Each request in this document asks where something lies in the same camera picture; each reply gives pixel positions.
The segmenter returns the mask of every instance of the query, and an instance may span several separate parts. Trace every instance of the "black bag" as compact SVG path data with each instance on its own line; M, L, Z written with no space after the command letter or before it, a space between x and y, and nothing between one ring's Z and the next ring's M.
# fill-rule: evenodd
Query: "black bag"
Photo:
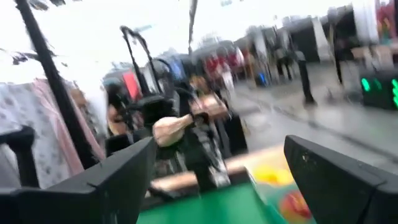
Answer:
M244 137L241 117L231 113L231 119L224 121L224 127L229 137L229 146L233 156L248 152L248 144Z

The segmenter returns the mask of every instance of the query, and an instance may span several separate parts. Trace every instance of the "ground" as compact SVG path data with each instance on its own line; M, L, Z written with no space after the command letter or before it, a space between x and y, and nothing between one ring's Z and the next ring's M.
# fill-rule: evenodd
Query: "ground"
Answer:
M231 105L247 124L249 150L282 144L293 134L398 174L397 113L342 100L331 65L308 65L308 72L317 106L303 106L299 80L255 89L236 85ZM358 86L353 64L343 64L343 75L345 88Z

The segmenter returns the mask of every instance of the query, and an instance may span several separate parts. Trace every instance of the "green table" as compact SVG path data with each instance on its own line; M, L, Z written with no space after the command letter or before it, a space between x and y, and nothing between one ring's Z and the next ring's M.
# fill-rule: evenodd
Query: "green table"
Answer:
M146 210L137 224L271 224L266 216L248 183Z

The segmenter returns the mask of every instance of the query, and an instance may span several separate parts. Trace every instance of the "yellow object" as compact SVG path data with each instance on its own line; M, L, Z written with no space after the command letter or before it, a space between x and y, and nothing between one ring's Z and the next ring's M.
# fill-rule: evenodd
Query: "yellow object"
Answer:
M265 182L271 185L289 185L294 182L289 170L277 169L266 165L257 166L253 172L256 182Z

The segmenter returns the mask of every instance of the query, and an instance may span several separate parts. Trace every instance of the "clothing rack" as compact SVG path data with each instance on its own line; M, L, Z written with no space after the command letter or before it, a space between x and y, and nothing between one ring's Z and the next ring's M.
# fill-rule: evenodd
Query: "clothing rack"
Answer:
M27 0L15 0L84 169L97 163Z

